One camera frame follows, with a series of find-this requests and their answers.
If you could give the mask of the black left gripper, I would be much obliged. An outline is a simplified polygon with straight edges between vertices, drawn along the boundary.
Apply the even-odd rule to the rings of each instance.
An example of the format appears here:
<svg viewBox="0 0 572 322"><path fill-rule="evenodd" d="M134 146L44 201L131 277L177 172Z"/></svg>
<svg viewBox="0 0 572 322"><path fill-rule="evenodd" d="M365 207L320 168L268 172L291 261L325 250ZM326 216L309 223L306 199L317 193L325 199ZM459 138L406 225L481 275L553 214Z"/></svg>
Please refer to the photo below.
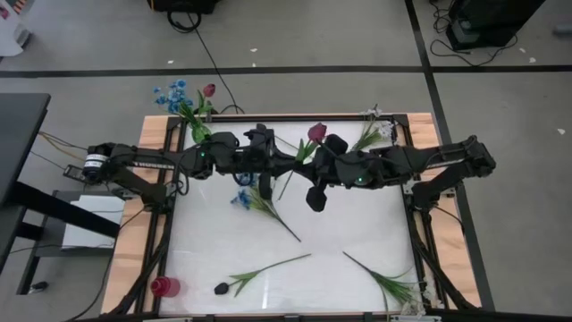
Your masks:
<svg viewBox="0 0 572 322"><path fill-rule="evenodd" d="M219 174L259 174L258 191L264 200L271 200L272 177L286 171L286 166L295 174L312 177L312 166L305 165L311 156L295 156L286 164L286 156L275 146L273 129L258 123L255 129L244 135L250 140L245 147L236 145L231 132L217 132L220 141L214 143L214 167Z"/></svg>

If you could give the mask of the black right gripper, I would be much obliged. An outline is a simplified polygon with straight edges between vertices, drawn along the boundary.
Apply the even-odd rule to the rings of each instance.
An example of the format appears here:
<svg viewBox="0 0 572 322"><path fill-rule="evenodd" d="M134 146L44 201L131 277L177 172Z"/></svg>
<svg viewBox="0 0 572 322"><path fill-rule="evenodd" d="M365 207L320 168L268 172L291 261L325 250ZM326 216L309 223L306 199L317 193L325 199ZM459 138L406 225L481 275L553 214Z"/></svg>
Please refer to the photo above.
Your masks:
<svg viewBox="0 0 572 322"><path fill-rule="evenodd" d="M336 155L343 155L348 151L348 143L336 134L325 138L324 145ZM317 151L315 153L315 173L321 178L307 191L306 202L315 211L322 212L325 208L327 196L325 189L327 183L334 185L356 185L358 167L340 161L329 152Z"/></svg>

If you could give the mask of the red artificial tulip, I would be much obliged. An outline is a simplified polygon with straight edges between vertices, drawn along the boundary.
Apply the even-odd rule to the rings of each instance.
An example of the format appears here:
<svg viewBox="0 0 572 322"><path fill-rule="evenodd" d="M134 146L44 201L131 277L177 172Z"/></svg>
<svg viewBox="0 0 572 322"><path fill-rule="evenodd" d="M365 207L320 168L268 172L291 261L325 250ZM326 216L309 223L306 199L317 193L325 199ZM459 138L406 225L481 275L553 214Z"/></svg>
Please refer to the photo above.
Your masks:
<svg viewBox="0 0 572 322"><path fill-rule="evenodd" d="M199 94L197 114L202 115L209 122L212 118L214 106L210 98L215 94L216 86L213 83L207 84Z"/></svg>
<svg viewBox="0 0 572 322"><path fill-rule="evenodd" d="M308 132L308 141L300 140L299 150L297 150L296 156L306 155L311 156L314 159L314 153L316 149L323 143L326 136L327 126L323 123L317 123L312 126Z"/></svg>

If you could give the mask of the blue artificial flower bunch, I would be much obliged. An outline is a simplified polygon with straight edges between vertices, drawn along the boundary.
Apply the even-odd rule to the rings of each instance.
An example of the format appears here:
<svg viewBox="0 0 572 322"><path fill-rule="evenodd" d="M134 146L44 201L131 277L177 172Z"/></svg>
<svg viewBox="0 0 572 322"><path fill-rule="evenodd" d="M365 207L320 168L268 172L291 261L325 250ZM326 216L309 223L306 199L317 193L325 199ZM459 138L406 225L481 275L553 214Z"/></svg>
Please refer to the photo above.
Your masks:
<svg viewBox="0 0 572 322"><path fill-rule="evenodd" d="M185 120L188 125L192 123L202 123L200 116L197 114L198 99L194 100L187 93L187 82L183 79L176 80L169 84L165 89L154 87L152 93L155 95L154 103L162 110L169 114L178 115Z"/></svg>
<svg viewBox="0 0 572 322"><path fill-rule="evenodd" d="M301 239L282 220L271 199L264 199L260 192L258 174L237 174L233 176L239 185L237 195L231 200L231 204L241 206L246 210L256 210L282 225L298 242Z"/></svg>

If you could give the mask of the white artificial flower bunch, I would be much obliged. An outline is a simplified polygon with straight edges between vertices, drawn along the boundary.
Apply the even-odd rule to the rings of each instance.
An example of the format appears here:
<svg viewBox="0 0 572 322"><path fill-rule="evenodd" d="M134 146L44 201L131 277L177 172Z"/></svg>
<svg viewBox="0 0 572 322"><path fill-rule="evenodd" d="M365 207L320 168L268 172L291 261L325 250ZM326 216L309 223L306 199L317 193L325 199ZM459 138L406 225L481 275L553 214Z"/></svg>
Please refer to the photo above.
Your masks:
<svg viewBox="0 0 572 322"><path fill-rule="evenodd" d="M423 300L424 295L420 289L420 287L425 284L424 281L401 281L401 277L407 275L408 270L397 276L382 275L366 267L364 264L350 256L347 252L343 251L343 254L363 268L377 283L383 295L384 307L387 314L389 314L388 301L392 298L401 306L402 315L415 316L417 318L421 318L426 315L426 305Z"/></svg>
<svg viewBox="0 0 572 322"><path fill-rule="evenodd" d="M357 142L351 148L352 151L364 150L384 141L392 141L393 127L392 121L379 121L383 110L375 104L372 108L362 112L364 116L362 132Z"/></svg>

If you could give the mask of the red vase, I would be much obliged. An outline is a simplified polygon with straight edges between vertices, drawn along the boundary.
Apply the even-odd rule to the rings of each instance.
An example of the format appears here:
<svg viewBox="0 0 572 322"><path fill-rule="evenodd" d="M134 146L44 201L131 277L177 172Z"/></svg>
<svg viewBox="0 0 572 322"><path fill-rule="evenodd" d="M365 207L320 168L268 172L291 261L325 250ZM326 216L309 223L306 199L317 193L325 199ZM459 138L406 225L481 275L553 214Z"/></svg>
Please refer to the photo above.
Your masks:
<svg viewBox="0 0 572 322"><path fill-rule="evenodd" d="M178 279L158 276L151 282L150 290L155 297L175 297L181 290L181 284Z"/></svg>

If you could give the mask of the green glass vase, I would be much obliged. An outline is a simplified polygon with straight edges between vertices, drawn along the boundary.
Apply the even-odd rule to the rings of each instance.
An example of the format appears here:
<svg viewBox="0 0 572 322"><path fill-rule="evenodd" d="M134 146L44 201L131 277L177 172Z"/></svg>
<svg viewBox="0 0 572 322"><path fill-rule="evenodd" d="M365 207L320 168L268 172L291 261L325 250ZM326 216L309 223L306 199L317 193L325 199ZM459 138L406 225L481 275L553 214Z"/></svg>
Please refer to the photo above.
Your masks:
<svg viewBox="0 0 572 322"><path fill-rule="evenodd" d="M210 129L203 123L192 123L190 128L191 137L196 144L201 143L212 134Z"/></svg>

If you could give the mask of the wooden base board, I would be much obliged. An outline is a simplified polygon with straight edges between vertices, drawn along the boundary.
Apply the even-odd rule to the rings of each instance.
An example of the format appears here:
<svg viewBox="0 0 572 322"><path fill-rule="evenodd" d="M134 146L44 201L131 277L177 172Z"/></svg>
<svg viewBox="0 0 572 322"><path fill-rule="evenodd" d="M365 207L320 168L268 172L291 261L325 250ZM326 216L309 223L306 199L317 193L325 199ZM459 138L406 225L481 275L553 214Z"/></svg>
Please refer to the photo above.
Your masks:
<svg viewBox="0 0 572 322"><path fill-rule="evenodd" d="M416 148L429 148L439 143L433 117L429 113L391 114L396 125L396 140L401 144ZM148 115L144 118L139 138L142 148L178 148L183 142L180 119L175 116ZM437 208L426 217L425 224L432 229L431 233L420 233L421 239L428 242L433 238L436 255L444 273L457 287L467 301L483 307L490 303L488 290L480 293L481 287L475 277L475 264L481 259L473 259L473 252L468 249L467 238L475 234L473 221L457 221L463 216L470 216L466 210L458 210L465 206L467 198L458 191L451 198L443 197ZM125 227L119 233L110 275L105 287L101 311L106 313L115 308L122 297L132 287L147 256L156 249L163 232L166 230L166 216L139 212L142 202L133 199L126 203L122 216Z"/></svg>

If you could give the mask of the black equipment case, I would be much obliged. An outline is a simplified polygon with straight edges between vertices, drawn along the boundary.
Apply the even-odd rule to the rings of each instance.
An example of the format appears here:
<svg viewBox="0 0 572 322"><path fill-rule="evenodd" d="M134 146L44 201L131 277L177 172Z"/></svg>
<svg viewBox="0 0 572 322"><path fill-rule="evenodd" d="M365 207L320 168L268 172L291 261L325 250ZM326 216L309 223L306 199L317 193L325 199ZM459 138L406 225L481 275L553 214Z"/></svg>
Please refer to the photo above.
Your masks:
<svg viewBox="0 0 572 322"><path fill-rule="evenodd" d="M146 0L156 12L211 14L221 0Z"/></svg>

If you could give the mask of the white box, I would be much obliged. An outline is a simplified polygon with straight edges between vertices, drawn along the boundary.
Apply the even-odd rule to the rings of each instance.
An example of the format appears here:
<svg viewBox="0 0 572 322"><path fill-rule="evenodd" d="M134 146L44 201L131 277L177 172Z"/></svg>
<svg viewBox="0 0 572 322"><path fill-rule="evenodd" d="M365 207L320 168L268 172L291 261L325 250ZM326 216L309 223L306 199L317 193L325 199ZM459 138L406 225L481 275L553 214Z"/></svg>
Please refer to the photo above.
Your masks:
<svg viewBox="0 0 572 322"><path fill-rule="evenodd" d="M120 225L125 201L110 195L81 195L71 202L73 206L82 208L104 221ZM97 233L99 221L91 217L80 217L80 225L67 224L63 233L62 250L79 248L103 248L112 249L115 238Z"/></svg>

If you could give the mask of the black power adapter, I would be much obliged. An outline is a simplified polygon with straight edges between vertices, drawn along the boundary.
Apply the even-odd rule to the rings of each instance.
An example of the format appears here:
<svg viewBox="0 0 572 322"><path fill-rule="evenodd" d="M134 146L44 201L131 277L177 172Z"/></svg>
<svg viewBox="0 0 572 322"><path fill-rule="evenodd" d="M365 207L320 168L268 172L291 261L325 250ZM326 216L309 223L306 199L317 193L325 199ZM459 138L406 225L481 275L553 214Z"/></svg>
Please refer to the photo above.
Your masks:
<svg viewBox="0 0 572 322"><path fill-rule="evenodd" d="M77 182L89 183L89 180L83 174L83 169L76 165L67 165L63 171L63 176Z"/></svg>

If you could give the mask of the black computer case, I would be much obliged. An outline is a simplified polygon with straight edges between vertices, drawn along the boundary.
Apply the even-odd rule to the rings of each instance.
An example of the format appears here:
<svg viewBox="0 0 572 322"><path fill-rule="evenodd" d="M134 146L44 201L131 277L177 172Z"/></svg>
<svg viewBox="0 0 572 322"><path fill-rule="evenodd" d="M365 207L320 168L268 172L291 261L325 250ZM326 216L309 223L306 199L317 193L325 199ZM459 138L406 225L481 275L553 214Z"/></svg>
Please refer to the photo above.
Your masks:
<svg viewBox="0 0 572 322"><path fill-rule="evenodd" d="M446 36L454 50L504 47L546 0L455 0Z"/></svg>

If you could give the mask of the black desk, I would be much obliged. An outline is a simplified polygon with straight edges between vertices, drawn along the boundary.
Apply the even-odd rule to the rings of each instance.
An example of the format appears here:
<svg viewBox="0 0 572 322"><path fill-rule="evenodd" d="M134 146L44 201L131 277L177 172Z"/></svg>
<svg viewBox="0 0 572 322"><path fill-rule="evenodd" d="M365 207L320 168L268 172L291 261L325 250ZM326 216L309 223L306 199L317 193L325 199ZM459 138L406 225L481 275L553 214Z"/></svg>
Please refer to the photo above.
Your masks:
<svg viewBox="0 0 572 322"><path fill-rule="evenodd" d="M115 238L120 232L119 225L18 180L50 99L47 93L0 93L0 274L17 237L42 239L43 227L23 221L28 210L66 224L80 225L81 216L91 217L99 221L97 233Z"/></svg>

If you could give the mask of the black aluminium table frame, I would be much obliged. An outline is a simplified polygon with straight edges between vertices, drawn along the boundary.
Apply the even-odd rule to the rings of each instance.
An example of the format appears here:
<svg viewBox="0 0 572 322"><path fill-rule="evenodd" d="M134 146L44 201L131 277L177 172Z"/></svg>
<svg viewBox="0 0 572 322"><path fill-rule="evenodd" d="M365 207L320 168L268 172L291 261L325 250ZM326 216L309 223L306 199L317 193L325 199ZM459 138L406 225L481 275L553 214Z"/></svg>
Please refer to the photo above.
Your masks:
<svg viewBox="0 0 572 322"><path fill-rule="evenodd" d="M223 114L213 116L211 125L236 124L236 123L286 123L294 122L302 125L312 125L314 123L333 123L338 125L341 122L356 122L360 114ZM440 133L435 120L430 113L409 113L409 114L383 114L393 119L397 116L398 124L396 137L399 143L410 145L416 148L430 148L440 142ZM165 148L174 151L181 148L184 143L185 133L179 125L180 119L167 115L147 115L142 123L139 136L138 147L140 148ZM152 183L168 181L172 179L172 173L161 172L153 169L135 170L135 174ZM138 199L127 201L122 216L122 224L130 221L120 232L111 261L109 276L102 295L101 315L115 309L121 299L135 284L136 277L140 274L145 265L150 262L150 258L158 249L163 235L171 230L172 215L157 214L156 212L143 211L135 218L138 210L136 206L142 206L142 201ZM476 277L469 277L475 268L469 268L469 251L463 253L467 258L461 261L464 265L458 276L452 276L457 287L461 287L461 292L471 300L473 304L481 304L485 295L477 295ZM154 299L147 289L151 278L157 276L157 270L163 265L159 262L153 267L149 278L144 286L135 293L135 300L129 306L126 314L150 313L154 310Z"/></svg>

